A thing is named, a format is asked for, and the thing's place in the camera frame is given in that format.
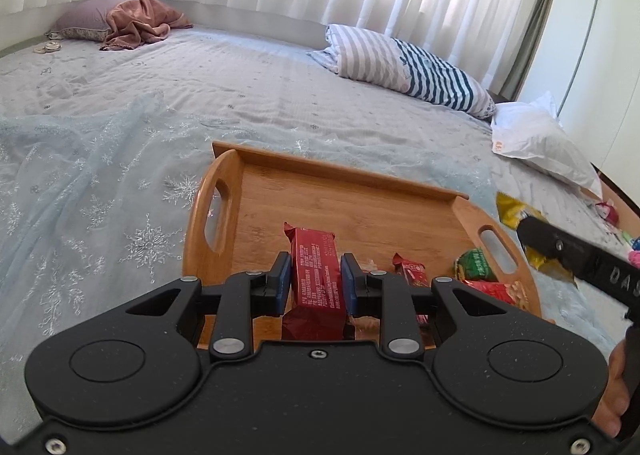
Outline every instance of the pink blanket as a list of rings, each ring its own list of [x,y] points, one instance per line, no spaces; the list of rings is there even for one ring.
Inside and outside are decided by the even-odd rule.
[[[107,13],[111,32],[100,50],[135,49],[169,36],[172,28],[192,28],[184,14],[159,0],[125,0]]]

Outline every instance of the finger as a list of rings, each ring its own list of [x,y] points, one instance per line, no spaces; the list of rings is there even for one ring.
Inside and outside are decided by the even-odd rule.
[[[622,377],[622,372],[625,371],[625,344],[625,340],[622,340],[611,351],[611,355],[609,356],[609,380]]]
[[[606,403],[602,401],[591,420],[610,437],[615,437],[620,433],[620,428],[622,427],[620,416],[613,413]]]
[[[629,401],[629,391],[622,379],[610,380],[600,400],[601,403],[605,403],[607,408],[618,416],[626,412],[626,409],[629,407]]]

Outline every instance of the wall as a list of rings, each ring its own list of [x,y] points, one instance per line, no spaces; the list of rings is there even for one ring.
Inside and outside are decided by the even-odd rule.
[[[0,50],[41,36],[75,2],[0,16]]]
[[[587,37],[596,0],[553,0],[538,50],[518,99],[550,91],[564,100]]]
[[[616,184],[616,169],[610,169],[616,163],[607,161],[607,156],[630,109],[639,76],[640,0],[598,0],[560,120],[587,158]],[[634,110],[640,112],[638,101]]]
[[[326,26],[317,22],[226,6],[200,4],[190,0],[163,0],[162,2],[182,11],[194,24],[224,31],[258,34],[316,49],[323,49],[328,45],[324,37]]]

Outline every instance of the bedsheet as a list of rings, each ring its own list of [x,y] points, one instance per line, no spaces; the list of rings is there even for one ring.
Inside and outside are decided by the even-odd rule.
[[[21,376],[35,344],[178,276],[213,139],[464,191],[494,216],[503,190],[620,248],[578,194],[492,154],[488,125],[335,77],[305,51],[199,29],[134,51],[64,41],[0,60],[0,435],[37,421]],[[141,80],[162,95],[136,97]],[[610,351],[583,292],[535,279],[545,317]]]

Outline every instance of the striped pillow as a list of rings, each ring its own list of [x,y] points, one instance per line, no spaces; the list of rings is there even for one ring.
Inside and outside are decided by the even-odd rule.
[[[331,24],[329,47],[309,53],[343,78],[366,81],[484,120],[495,112],[489,93],[471,76],[436,55],[368,29]]]

